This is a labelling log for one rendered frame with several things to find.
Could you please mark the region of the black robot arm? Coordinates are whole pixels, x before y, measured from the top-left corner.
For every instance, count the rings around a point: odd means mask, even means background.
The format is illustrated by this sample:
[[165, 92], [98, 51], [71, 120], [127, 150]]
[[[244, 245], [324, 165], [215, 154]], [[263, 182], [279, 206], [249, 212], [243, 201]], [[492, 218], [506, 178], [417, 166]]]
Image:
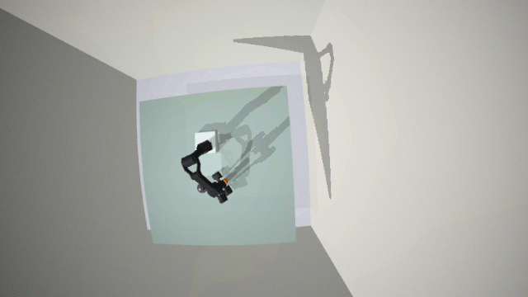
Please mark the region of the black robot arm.
[[[200, 144], [197, 144], [196, 151], [193, 152], [193, 154], [190, 154], [186, 157], [181, 158], [181, 164], [182, 168], [185, 172], [189, 173], [190, 178], [192, 180], [195, 180], [203, 186], [207, 190], [207, 194], [213, 198], [217, 197], [219, 200], [219, 203], [224, 203], [227, 200], [227, 197], [224, 193], [223, 185], [221, 183], [217, 183], [216, 181], [211, 183], [208, 179], [204, 177], [200, 170], [201, 162], [199, 157], [205, 153], [208, 153], [210, 150], [212, 150], [212, 145], [209, 140], [203, 141]], [[196, 172], [191, 172], [188, 170], [189, 166], [192, 166], [194, 164], [197, 164]]]

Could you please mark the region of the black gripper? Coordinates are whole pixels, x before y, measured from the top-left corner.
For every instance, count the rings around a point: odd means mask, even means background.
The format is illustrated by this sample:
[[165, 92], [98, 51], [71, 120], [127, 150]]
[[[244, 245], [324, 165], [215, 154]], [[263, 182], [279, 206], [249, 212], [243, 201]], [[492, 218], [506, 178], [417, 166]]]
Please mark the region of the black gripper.
[[224, 188], [224, 193], [225, 195], [230, 195], [233, 191], [231, 189], [231, 187], [228, 185], [226, 186], [226, 183], [224, 182], [224, 180], [220, 180], [220, 178], [222, 177], [221, 173], [219, 171], [217, 171], [216, 173], [214, 173], [214, 175], [212, 175], [212, 177], [214, 178], [214, 180], [217, 181], [217, 183], [221, 183], [223, 185], [223, 188]]

